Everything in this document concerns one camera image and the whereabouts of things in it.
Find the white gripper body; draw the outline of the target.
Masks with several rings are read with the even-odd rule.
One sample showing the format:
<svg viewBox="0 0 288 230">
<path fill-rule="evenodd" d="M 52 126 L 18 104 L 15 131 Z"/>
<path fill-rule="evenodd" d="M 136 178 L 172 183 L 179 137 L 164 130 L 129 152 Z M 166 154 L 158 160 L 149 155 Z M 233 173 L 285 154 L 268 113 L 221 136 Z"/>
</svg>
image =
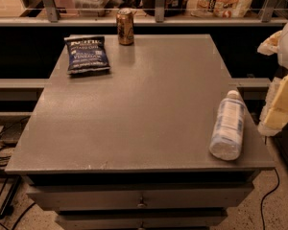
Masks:
<svg viewBox="0 0 288 230">
<path fill-rule="evenodd" d="M 277 54 L 278 64 L 288 69 L 288 22 L 282 30 L 265 39 L 257 52 L 266 56 Z"/>
</svg>

